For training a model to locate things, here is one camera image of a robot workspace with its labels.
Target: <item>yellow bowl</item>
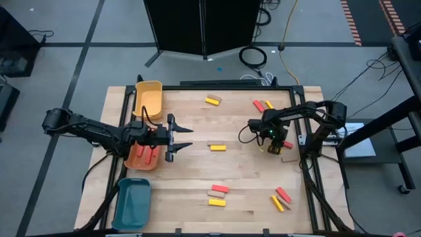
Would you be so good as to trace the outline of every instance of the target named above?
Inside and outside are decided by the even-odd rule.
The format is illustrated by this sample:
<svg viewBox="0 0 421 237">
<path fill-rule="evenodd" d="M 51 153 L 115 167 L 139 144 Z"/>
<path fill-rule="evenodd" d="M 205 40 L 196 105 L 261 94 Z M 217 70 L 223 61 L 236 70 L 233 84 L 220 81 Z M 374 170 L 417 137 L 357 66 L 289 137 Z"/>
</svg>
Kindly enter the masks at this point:
<svg viewBox="0 0 421 237">
<path fill-rule="evenodd" d="M 136 84 L 135 116 L 141 116 L 142 107 L 145 106 L 151 120 L 159 119 L 162 115 L 162 83 L 146 81 Z"/>
</svg>

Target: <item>teal tray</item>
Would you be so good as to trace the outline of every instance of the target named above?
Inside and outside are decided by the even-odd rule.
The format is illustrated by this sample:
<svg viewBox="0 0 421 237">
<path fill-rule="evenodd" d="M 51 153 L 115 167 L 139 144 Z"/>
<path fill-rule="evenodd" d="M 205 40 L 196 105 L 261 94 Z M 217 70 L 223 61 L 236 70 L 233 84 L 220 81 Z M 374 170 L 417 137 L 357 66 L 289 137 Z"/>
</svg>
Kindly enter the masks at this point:
<svg viewBox="0 0 421 237">
<path fill-rule="evenodd" d="M 141 230 L 149 220 L 151 184 L 143 178 L 123 178 L 111 226 L 116 230 Z"/>
</svg>

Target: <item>black panel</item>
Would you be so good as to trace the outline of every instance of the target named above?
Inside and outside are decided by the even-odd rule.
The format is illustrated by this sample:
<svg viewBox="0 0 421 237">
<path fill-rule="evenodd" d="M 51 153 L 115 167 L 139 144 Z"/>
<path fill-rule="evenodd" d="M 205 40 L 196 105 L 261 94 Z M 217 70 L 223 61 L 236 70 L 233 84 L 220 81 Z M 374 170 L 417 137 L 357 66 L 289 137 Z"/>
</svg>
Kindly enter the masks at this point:
<svg viewBox="0 0 421 237">
<path fill-rule="evenodd" d="M 202 55 L 199 0 L 144 0 L 159 49 Z"/>
<path fill-rule="evenodd" d="M 260 0 L 206 0 L 207 54 L 250 45 Z"/>
</svg>

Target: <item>gray carpet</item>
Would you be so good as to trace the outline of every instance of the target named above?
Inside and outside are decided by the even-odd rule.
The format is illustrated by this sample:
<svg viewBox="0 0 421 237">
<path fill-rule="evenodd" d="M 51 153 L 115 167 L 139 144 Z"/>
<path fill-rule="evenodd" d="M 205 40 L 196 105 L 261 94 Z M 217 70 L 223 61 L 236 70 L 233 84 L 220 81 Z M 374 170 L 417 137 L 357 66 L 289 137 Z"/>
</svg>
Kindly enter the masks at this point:
<svg viewBox="0 0 421 237">
<path fill-rule="evenodd" d="M 300 0 L 288 40 L 352 42 L 339 1 L 321 2 Z M 83 42 L 98 0 L 3 0 L 2 4 L 28 30 L 54 30 L 56 34 L 48 39 L 50 42 Z M 279 40 L 291 5 L 292 0 L 282 1 L 280 8 L 272 14 L 273 23 L 262 28 L 258 41 Z M 93 41 L 153 41 L 143 3 L 106 0 Z M 276 48 L 263 49 L 268 54 L 268 63 L 262 71 L 277 76 L 281 85 L 294 85 L 295 81 L 281 65 L 279 55 L 272 53 Z M 3 190 L 0 194 L 0 236 L 16 234 L 49 142 L 41 129 L 45 111 L 61 106 L 80 51 L 73 47 L 43 48 L 31 77 L 10 81 L 21 94 L 6 131 L 0 134 L 3 139 L 0 144 L 0 188 Z M 252 74 L 253 71 L 238 60 L 238 51 L 213 55 L 211 62 L 164 52 L 146 68 L 144 64 L 155 54 L 154 48 L 90 48 L 70 108 L 86 117 L 99 119 L 107 87 L 134 84 L 138 74 L 145 80 L 160 80 L 165 85 L 178 85 L 182 80 L 229 80 Z M 368 59 L 376 59 L 384 51 L 384 48 L 369 47 L 289 47 L 283 56 L 302 85 L 321 86 L 325 99 L 330 99 L 366 67 Z M 250 61 L 260 59 L 260 55 L 253 52 L 247 52 L 245 57 Z M 340 101 L 348 106 L 349 113 L 386 91 L 395 74 L 378 82 L 381 74 L 380 70 L 369 70 L 341 96 Z M 402 74 L 381 101 L 356 118 L 376 118 L 411 95 Z M 409 123 L 402 121 L 396 127 L 408 128 Z M 399 139 L 404 139 L 411 136 L 412 131 L 397 133 Z M 83 140 L 59 139 L 27 234 L 73 229 L 91 150 Z M 416 185 L 421 183 L 418 172 L 421 161 L 417 151 L 419 149 L 405 153 Z M 421 191 L 413 190 L 407 196 L 398 193 L 396 187 L 403 180 L 397 165 L 348 166 L 346 170 L 351 186 L 348 191 L 351 212 L 363 228 L 376 234 L 421 228 Z"/>
</svg>

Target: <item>wooden tabletop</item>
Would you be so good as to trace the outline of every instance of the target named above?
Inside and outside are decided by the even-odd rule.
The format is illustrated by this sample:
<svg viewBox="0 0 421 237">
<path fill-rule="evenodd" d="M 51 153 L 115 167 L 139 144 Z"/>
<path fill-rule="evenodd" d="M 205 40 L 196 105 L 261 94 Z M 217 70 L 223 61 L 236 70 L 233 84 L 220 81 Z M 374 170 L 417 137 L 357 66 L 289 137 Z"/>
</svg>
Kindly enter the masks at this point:
<svg viewBox="0 0 421 237">
<path fill-rule="evenodd" d="M 124 90 L 125 87 L 109 87 L 101 122 L 118 126 Z M 220 96 L 221 104 L 215 107 L 205 103 L 208 93 Z M 305 98 L 307 101 L 323 100 L 320 87 L 305 87 Z M 294 124 L 291 123 L 287 136 L 293 149 L 284 149 L 281 155 L 261 152 L 256 142 L 238 142 L 238 132 L 247 121 L 261 117 L 253 105 L 255 99 L 269 100 L 275 109 L 291 106 L 289 92 L 281 91 L 164 91 L 162 118 L 158 121 L 166 124 L 166 115 L 173 113 L 180 126 L 194 130 L 193 133 L 175 134 L 174 141 L 193 142 L 193 145 L 179 151 L 173 163 L 165 162 L 162 153 L 154 171 L 129 169 L 128 178 L 147 178 L 153 189 L 149 222 L 142 232 L 174 232 L 176 228 L 181 228 L 183 233 L 262 233 L 264 228 L 274 234 L 312 232 L 298 161 L 282 162 L 282 158 L 299 157 Z M 132 96 L 129 108 L 132 108 L 133 100 Z M 311 124 L 316 130 L 318 124 L 314 121 Z M 252 137 L 248 129 L 241 135 L 242 140 Z M 227 150 L 210 151 L 208 140 L 225 141 Z M 336 157 L 332 147 L 324 147 L 322 152 Z M 104 154 L 102 148 L 94 148 L 91 165 Z M 326 199 L 344 223 L 353 228 L 339 165 L 322 157 L 318 161 Z M 89 174 L 75 228 L 86 224 L 103 201 L 110 165 L 111 158 Z M 225 197 L 226 207 L 207 205 L 210 198 L 207 191 L 213 184 L 230 188 Z M 275 208 L 270 196 L 276 194 L 277 187 L 282 187 L 291 196 L 292 210 L 280 213 Z M 322 229 L 320 206 L 316 199 L 314 202 Z M 115 199 L 110 206 L 107 227 L 111 227 L 114 207 Z"/>
</svg>

